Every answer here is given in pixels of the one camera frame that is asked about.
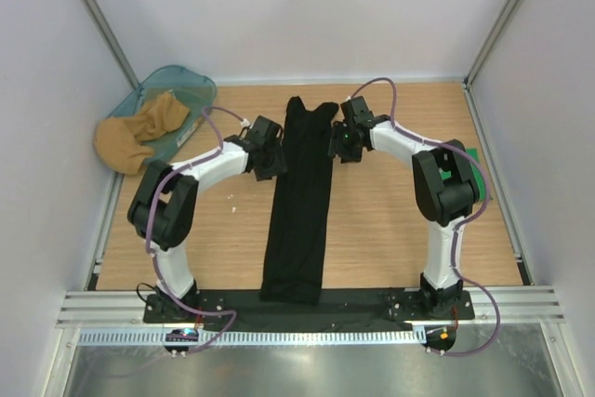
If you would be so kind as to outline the green tank top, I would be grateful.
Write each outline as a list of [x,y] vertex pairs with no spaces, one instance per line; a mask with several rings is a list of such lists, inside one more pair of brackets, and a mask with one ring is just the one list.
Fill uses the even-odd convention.
[[[475,179],[475,182],[478,186],[478,190],[479,190],[479,201],[484,201],[486,199],[486,197],[488,198],[488,201],[492,201],[494,199],[493,194],[490,192],[490,194],[487,194],[487,190],[486,190],[486,178],[482,175],[482,172],[480,172],[480,170],[478,169],[478,165],[481,166],[480,164],[480,156],[479,156],[479,152],[477,150],[477,148],[466,148],[466,153],[469,155],[469,157],[471,157],[473,160],[475,160],[475,163],[471,163],[469,162],[473,177]],[[453,169],[443,169],[440,168],[440,173],[441,173],[441,178],[444,181],[449,180],[452,176],[453,176]]]

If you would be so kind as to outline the black tank top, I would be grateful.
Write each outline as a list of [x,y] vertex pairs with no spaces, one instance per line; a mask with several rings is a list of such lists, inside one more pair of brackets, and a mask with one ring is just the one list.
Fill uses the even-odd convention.
[[322,292],[333,159],[328,155],[335,102],[315,109],[287,102],[282,149],[287,172],[276,180],[259,299],[315,305]]

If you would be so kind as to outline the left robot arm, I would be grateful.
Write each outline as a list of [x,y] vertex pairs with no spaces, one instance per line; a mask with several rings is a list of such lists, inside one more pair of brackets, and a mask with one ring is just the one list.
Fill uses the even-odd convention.
[[287,172],[282,149],[283,128],[258,116],[244,120],[238,135],[192,159],[149,163],[127,211],[127,220],[145,243],[156,274],[147,296],[146,323],[185,323],[197,316],[223,316],[228,311],[202,311],[199,289],[186,252],[199,194],[221,181],[254,173],[258,181]]

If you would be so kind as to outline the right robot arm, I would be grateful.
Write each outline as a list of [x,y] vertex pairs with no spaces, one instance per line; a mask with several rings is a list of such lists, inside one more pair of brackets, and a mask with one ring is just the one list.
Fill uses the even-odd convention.
[[458,262],[463,234],[480,200],[466,148],[456,139],[427,139],[386,114],[375,116],[362,96],[347,99],[340,109],[343,119],[332,124],[330,156],[359,163],[363,151],[380,151],[412,169],[416,206],[429,223],[427,260],[414,304],[427,317],[439,319],[462,299]]

